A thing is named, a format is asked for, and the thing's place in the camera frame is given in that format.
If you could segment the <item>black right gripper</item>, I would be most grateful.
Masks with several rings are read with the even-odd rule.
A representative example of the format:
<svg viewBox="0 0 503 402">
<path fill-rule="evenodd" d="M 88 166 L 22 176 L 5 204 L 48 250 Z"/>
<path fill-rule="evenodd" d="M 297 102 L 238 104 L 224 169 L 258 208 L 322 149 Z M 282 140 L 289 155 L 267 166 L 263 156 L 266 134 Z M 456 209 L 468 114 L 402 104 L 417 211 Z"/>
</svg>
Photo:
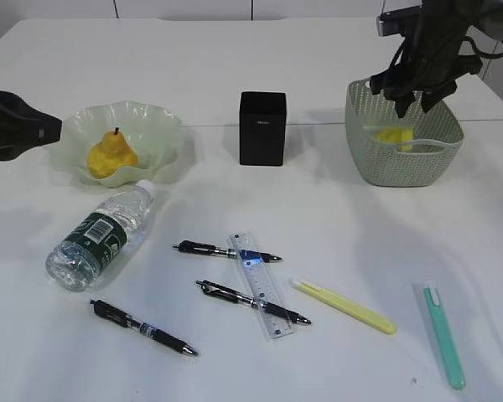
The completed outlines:
<svg viewBox="0 0 503 402">
<path fill-rule="evenodd" d="M 417 27 L 395 53 L 388 68 L 370 78 L 371 93 L 382 92 L 395 101 L 397 117 L 406 116 L 415 102 L 414 91 L 422 91 L 421 107 L 431 111 L 443 98 L 456 91 L 462 75 L 476 75 L 482 69 L 477 54 L 461 55 L 467 21 L 458 16 L 419 16 Z"/>
</svg>

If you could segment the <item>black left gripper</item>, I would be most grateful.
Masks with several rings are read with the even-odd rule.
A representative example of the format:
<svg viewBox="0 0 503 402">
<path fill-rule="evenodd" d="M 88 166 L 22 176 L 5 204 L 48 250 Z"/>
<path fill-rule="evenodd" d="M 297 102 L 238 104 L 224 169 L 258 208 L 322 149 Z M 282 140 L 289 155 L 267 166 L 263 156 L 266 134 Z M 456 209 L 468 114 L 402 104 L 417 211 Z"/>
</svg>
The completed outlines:
<svg viewBox="0 0 503 402">
<path fill-rule="evenodd" d="M 0 162 L 9 162 L 23 153 L 58 142 L 62 120 L 38 111 L 20 96 L 0 90 Z M 12 145 L 6 143 L 7 135 Z"/>
</svg>

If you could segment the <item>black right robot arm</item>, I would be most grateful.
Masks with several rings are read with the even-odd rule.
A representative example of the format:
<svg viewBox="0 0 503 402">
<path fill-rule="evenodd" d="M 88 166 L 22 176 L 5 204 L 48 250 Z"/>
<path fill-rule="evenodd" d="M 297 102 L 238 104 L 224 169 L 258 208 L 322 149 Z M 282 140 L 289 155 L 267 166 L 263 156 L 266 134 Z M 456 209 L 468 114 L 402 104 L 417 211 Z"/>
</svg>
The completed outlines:
<svg viewBox="0 0 503 402">
<path fill-rule="evenodd" d="M 376 23 L 381 37 L 403 37 L 388 68 L 369 81 L 399 118 L 417 92 L 428 112 L 457 90 L 459 77 L 477 75 L 483 59 L 503 57 L 503 1 L 422 1 L 385 11 Z"/>
</svg>

